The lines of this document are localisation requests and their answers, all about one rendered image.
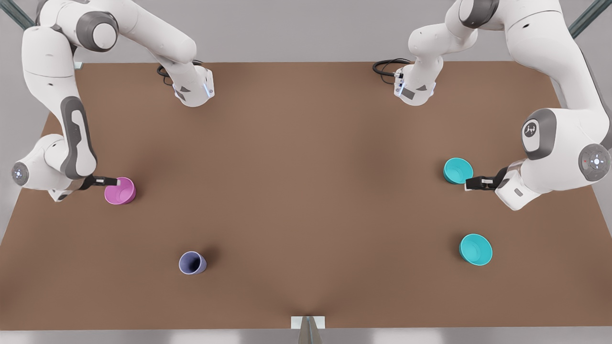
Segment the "pink bowl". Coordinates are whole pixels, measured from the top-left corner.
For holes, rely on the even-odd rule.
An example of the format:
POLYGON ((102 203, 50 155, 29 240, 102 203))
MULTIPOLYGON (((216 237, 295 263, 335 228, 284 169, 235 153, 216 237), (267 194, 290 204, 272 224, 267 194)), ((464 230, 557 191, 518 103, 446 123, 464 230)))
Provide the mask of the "pink bowl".
POLYGON ((118 178, 118 185, 109 185, 104 191, 109 204, 129 204, 136 196, 136 187, 129 178, 118 178))

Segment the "teal blue bowl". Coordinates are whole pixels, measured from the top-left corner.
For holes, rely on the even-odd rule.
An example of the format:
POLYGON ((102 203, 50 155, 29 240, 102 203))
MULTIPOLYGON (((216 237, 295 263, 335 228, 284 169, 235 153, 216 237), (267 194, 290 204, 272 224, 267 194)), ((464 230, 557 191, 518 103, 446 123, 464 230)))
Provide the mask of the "teal blue bowl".
POLYGON ((442 174, 446 181, 452 184, 464 184, 474 176, 472 165, 465 159, 456 157, 446 161, 442 174))
POLYGON ((484 266, 492 259, 492 245, 479 234, 468 234, 459 244, 459 254, 470 264, 484 266))

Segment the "lavender purple cup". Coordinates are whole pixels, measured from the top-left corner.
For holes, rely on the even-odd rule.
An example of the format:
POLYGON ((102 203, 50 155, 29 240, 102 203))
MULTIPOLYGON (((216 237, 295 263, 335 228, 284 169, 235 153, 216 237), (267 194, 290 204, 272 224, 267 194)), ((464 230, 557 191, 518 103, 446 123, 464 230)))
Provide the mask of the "lavender purple cup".
POLYGON ((199 274, 206 270, 207 261, 197 252, 186 252, 179 259, 179 269, 186 275, 199 274))

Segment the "silver frame post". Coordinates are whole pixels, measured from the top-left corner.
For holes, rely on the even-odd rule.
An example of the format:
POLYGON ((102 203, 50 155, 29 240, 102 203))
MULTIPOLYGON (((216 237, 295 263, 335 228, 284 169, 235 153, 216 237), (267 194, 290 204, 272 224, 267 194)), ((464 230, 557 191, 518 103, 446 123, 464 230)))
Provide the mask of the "silver frame post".
POLYGON ((6 13, 24 31, 36 26, 35 22, 14 0, 0 0, 0 10, 6 13))
POLYGON ((587 7, 587 9, 568 27, 572 38, 576 39, 579 37, 579 35, 610 5, 612 5, 612 0, 594 0, 587 7))
POLYGON ((291 329, 299 329, 298 344, 323 344, 319 330, 325 328, 325 316, 291 316, 291 329))

